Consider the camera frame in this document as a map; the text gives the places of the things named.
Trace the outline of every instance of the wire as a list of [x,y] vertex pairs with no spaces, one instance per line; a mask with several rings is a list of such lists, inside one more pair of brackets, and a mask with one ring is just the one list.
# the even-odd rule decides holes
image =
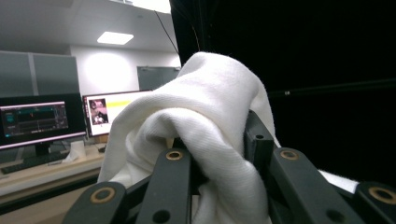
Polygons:
[[177,48],[176,48],[174,42],[172,41],[172,38],[169,36],[168,32],[166,32],[166,29],[165,29],[165,27],[163,26],[163,22],[161,21],[160,16],[158,15],[157,11],[154,10],[154,12],[155,12],[155,15],[157,15],[158,20],[160,21],[161,26],[163,27],[163,30],[165,31],[166,35],[168,36],[169,40],[171,41],[171,43],[172,43],[172,45],[173,45],[173,47],[174,47],[176,53],[178,54],[178,50],[177,50]]
[[186,21],[190,24],[191,29],[192,29],[192,31],[194,32],[195,41],[197,42],[198,51],[201,51],[201,48],[200,48],[200,45],[199,45],[199,40],[198,40],[198,35],[197,35],[196,31],[195,31],[194,25],[192,24],[192,21],[193,21],[192,17],[190,17],[188,14],[186,15],[186,14],[183,14],[183,13],[182,13],[183,11],[186,11],[185,9],[180,11],[177,7],[174,7],[174,6],[172,5],[172,4],[173,4],[173,1],[169,1],[169,3],[171,4],[172,9],[173,9],[175,12],[177,12],[184,20],[186,20]]

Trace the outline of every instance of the keyboard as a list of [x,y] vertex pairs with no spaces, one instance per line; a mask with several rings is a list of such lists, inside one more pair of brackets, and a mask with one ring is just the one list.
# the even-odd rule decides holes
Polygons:
[[23,162],[20,164],[10,165],[7,167],[3,167],[0,170],[4,175],[17,172],[20,170],[28,169],[37,165],[46,164],[52,161],[63,160],[67,157],[68,153],[60,153],[60,152],[52,152],[48,155],[31,157],[23,159]]

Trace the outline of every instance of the cable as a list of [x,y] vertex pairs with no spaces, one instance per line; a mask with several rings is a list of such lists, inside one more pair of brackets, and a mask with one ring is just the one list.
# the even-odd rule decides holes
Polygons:
[[177,50],[177,48],[176,48],[174,42],[172,41],[171,37],[169,36],[168,32],[166,32],[166,29],[165,29],[165,27],[163,26],[163,22],[161,21],[160,16],[158,15],[157,11],[154,10],[154,12],[155,12],[155,15],[157,15],[157,18],[158,18],[158,20],[160,21],[161,26],[163,27],[163,30],[165,31],[166,35],[168,36],[169,40],[171,41],[171,43],[172,43],[172,45],[173,45],[173,47],[174,47],[174,49],[175,49],[175,51],[176,51],[176,53],[177,53],[177,55],[178,55],[178,50]]
[[173,4],[174,4],[173,1],[169,1],[169,3],[171,4],[171,8],[172,8],[175,12],[177,12],[178,15],[180,15],[184,20],[186,20],[186,21],[190,24],[191,29],[192,29],[192,31],[194,32],[195,41],[197,42],[198,51],[201,51],[201,48],[200,48],[200,45],[199,45],[199,40],[198,40],[198,35],[197,35],[196,31],[195,31],[194,25],[192,24],[193,18],[192,18],[188,13],[187,13],[187,14],[184,14],[184,13],[183,13],[183,12],[186,12],[186,11],[187,11],[186,8],[183,7],[183,5],[179,4],[179,5],[176,7],[176,6],[173,6]]

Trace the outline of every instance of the gray panel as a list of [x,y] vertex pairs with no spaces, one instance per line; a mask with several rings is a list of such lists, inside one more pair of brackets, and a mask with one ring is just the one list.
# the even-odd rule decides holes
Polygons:
[[174,67],[137,67],[139,90],[155,90],[174,79],[178,70]]
[[178,75],[179,70],[176,68],[164,68],[163,69],[163,83],[167,83],[175,79]]
[[28,54],[0,52],[0,97],[33,94]]
[[40,95],[79,92],[75,57],[34,55],[34,62]]

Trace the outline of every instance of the ceiling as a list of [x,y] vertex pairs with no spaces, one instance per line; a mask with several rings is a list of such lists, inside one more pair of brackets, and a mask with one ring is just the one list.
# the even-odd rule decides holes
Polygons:
[[[134,38],[124,46],[99,44],[104,31]],[[108,0],[0,0],[0,50],[66,54],[70,45],[164,52],[177,48],[170,14]]]

